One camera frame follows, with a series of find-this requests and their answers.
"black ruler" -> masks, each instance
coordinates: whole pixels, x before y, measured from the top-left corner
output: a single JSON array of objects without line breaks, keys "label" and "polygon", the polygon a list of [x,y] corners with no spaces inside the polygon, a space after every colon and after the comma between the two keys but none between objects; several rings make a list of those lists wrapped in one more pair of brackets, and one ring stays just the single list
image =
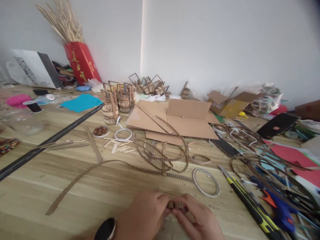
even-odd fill
[{"label": "black ruler", "polygon": [[[45,140],[39,146],[44,145],[44,144],[48,144],[48,143],[52,143],[52,142],[56,142],[57,140],[62,138],[64,135],[66,135],[68,132],[70,132],[72,129],[74,129],[75,127],[77,127],[78,125],[83,123],[85,120],[87,120],[89,117],[91,117],[93,114],[98,112],[103,106],[104,106],[104,104],[102,103],[101,105],[99,105],[95,109],[92,109],[90,112],[88,112],[87,114],[83,115],[82,117],[80,117],[79,119],[77,119],[76,121],[71,123],[69,126],[67,126],[64,129],[62,129],[60,132],[56,133],[52,137],[50,137],[47,140]],[[38,148],[38,149],[31,150],[31,151],[27,152],[25,155],[23,155],[22,157],[19,157],[14,162],[10,163],[8,166],[6,166],[3,169],[1,169],[0,170],[0,182],[3,179],[5,179],[7,176],[9,176],[11,173],[16,171],[20,167],[22,167],[24,164],[29,162],[32,158],[37,156],[43,150],[45,150],[45,149]]]}]

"smartwatch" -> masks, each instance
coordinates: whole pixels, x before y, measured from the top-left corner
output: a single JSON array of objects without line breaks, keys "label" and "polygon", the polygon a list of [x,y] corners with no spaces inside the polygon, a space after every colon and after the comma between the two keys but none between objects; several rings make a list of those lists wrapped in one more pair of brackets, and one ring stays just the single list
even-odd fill
[{"label": "smartwatch", "polygon": [[116,218],[108,218],[105,220],[94,236],[94,240],[111,240],[115,234],[116,225]]}]

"wooden stick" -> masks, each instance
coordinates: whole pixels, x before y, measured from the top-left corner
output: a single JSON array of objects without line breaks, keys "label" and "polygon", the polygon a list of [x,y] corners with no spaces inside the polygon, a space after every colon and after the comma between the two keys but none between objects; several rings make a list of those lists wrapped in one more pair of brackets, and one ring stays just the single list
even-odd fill
[{"label": "wooden stick", "polygon": [[115,140],[112,140],[112,142],[114,142],[115,144],[118,144],[118,145],[121,144],[121,143],[119,143],[119,142],[117,142],[117,141],[115,141]]},{"label": "wooden stick", "polygon": [[[128,143],[129,143],[129,142],[128,142]],[[126,145],[126,144],[128,144],[128,143],[120,144],[120,146],[122,146],[122,145]]]},{"label": "wooden stick", "polygon": [[124,150],[125,148],[126,148],[126,147],[119,148],[119,149],[117,149],[117,150],[115,151],[115,153],[116,153],[116,152],[119,152],[121,149]]},{"label": "wooden stick", "polygon": [[122,152],[122,151],[124,151],[124,150],[126,150],[126,149],[128,149],[128,148],[130,148],[130,147],[126,147],[125,149],[120,150],[120,152]]},{"label": "wooden stick", "polygon": [[38,148],[41,148],[41,147],[50,146],[50,145],[55,144],[55,143],[56,143],[56,142],[43,144],[43,145],[41,145],[41,146],[38,146],[38,147],[33,148],[32,150],[35,150],[35,149],[38,149]]},{"label": "wooden stick", "polygon": [[48,151],[58,150],[58,149],[65,149],[65,148],[86,147],[86,146],[89,146],[89,143],[79,143],[79,144],[72,144],[72,145],[69,145],[69,146],[51,147],[51,148],[48,148]]},{"label": "wooden stick", "polygon": [[96,156],[97,156],[98,161],[99,161],[99,162],[102,162],[103,160],[102,160],[101,154],[100,154],[100,152],[99,152],[99,150],[98,150],[98,148],[97,148],[96,143],[95,143],[94,140],[93,140],[93,137],[92,137],[92,135],[91,135],[91,133],[90,133],[90,131],[89,131],[88,126],[84,126],[84,128],[85,128],[86,131],[87,131],[87,135],[88,135],[89,140],[90,140],[90,142],[91,142],[91,147],[92,147],[92,149],[94,150],[94,152],[96,153]]},{"label": "wooden stick", "polygon": [[109,143],[111,143],[112,142],[112,140],[110,140],[106,145],[104,145],[103,147],[105,148],[106,146],[108,146],[109,145]]},{"label": "wooden stick", "polygon": [[124,153],[133,152],[133,151],[135,151],[135,149],[132,149],[132,150],[130,150],[130,151],[126,151],[126,152],[124,152]]},{"label": "wooden stick", "polygon": [[63,145],[71,144],[71,143],[73,143],[73,142],[65,142],[65,143],[58,143],[58,144],[49,145],[49,146],[42,146],[40,149],[58,147],[58,146],[63,146]]},{"label": "wooden stick", "polygon": [[117,144],[113,145],[113,149],[112,149],[112,152],[111,152],[112,154],[114,154],[114,151],[117,149],[117,146],[118,146]]}]

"dried grass bundle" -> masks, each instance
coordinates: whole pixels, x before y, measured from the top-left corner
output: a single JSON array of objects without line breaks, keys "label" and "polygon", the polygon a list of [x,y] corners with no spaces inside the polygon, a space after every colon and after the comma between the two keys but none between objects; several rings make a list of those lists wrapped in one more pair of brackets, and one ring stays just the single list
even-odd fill
[{"label": "dried grass bundle", "polygon": [[64,43],[83,43],[82,26],[71,10],[70,1],[55,0],[54,2],[57,6],[58,14],[48,4],[48,10],[45,10],[39,4],[36,4],[36,8],[50,22],[53,29],[62,37]]}]

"black phone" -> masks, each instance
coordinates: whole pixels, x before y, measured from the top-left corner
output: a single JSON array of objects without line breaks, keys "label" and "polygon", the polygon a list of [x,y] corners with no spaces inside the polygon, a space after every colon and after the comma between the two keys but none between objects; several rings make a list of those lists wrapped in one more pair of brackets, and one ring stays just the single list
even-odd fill
[{"label": "black phone", "polygon": [[211,141],[216,145],[222,152],[224,152],[228,157],[237,156],[240,152],[232,147],[228,142],[223,140],[218,134],[218,139],[212,139]]}]

